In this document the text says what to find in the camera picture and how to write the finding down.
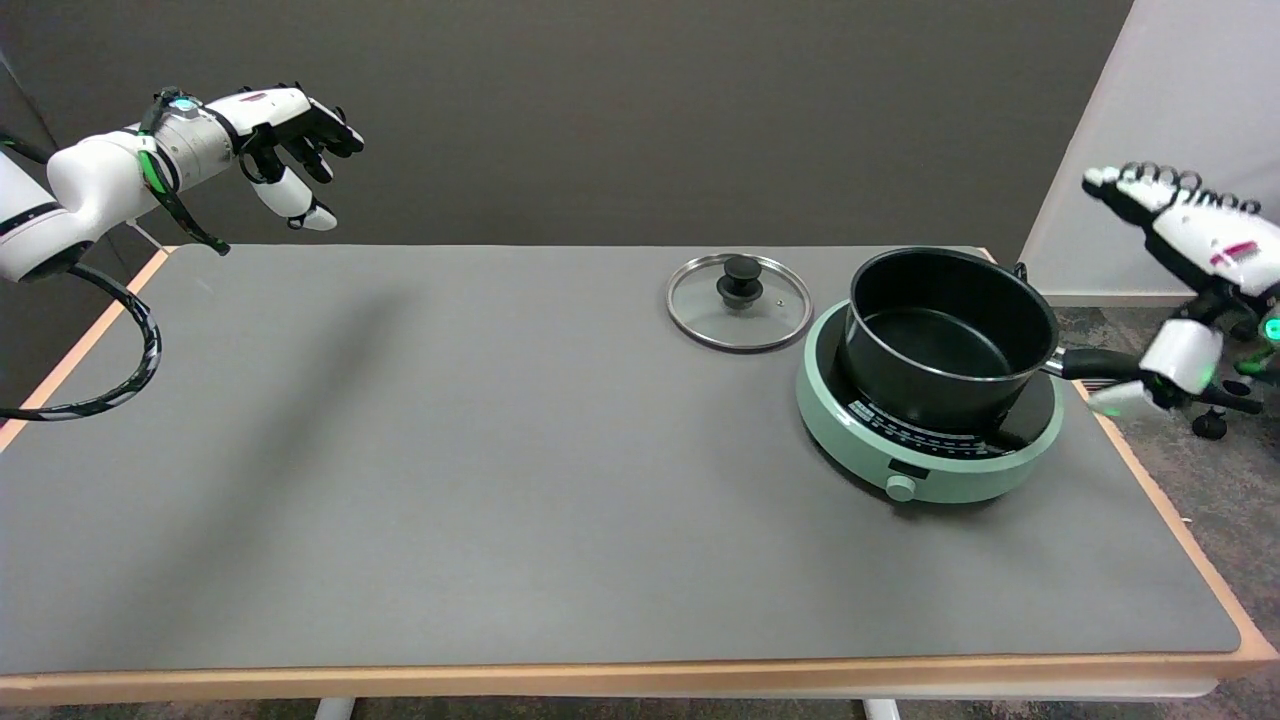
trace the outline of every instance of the table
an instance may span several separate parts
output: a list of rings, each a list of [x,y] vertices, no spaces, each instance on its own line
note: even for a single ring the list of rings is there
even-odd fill
[[[1070,393],[1059,465],[979,510],[902,512],[840,478],[791,411],[799,346],[718,354],[663,315],[669,272],[713,250],[157,255],[132,283],[165,333],[155,383],[0,429],[0,703],[1187,697],[1277,659]],[[740,250],[822,309],[884,249]],[[128,372],[118,315],[29,404]],[[250,477],[273,482],[232,492]]]

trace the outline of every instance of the cooking pot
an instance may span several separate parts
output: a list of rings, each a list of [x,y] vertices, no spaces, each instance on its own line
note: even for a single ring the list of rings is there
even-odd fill
[[[1138,360],[1059,347],[1057,319],[1021,277],[943,247],[873,258],[850,283],[842,370],[886,413],[922,428],[997,427],[1033,373],[1129,380]]]

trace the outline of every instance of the gray wall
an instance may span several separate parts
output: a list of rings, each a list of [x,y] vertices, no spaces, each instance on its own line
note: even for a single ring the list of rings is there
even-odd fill
[[[0,46],[63,142],[166,85],[298,79],[344,106],[369,149],[320,188],[340,227],[291,232],[224,173],[187,202],[233,243],[956,243],[1011,263],[1128,9],[8,0]],[[150,254],[115,237],[132,269]]]

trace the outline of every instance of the wooden table edge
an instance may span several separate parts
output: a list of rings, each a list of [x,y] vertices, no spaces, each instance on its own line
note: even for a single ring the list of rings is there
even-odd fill
[[[987,258],[991,254],[982,250]],[[168,256],[156,252],[129,283],[138,292]],[[76,365],[120,315],[113,304],[27,398],[35,407],[54,395]],[[1074,383],[1082,397],[1088,392]],[[148,670],[50,673],[0,676],[0,705],[255,700],[283,697],[388,696],[628,696],[750,693],[824,688],[960,683],[1053,683],[1088,680],[1230,679],[1280,660],[1213,568],[1120,429],[1097,416],[1116,451],[1208,583],[1240,633],[1240,646],[1222,653],[1125,653],[893,657],[864,660],[772,660],[605,665],[502,665],[413,667],[293,667],[247,670]],[[26,423],[0,428],[0,451]]]

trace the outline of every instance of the table leg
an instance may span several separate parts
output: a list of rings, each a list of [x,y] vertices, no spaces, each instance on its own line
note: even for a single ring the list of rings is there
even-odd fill
[[[867,720],[902,720],[896,700],[864,700],[863,710],[867,711]]]
[[[353,697],[326,697],[320,701],[316,708],[316,720],[351,720],[351,711],[356,707]]]

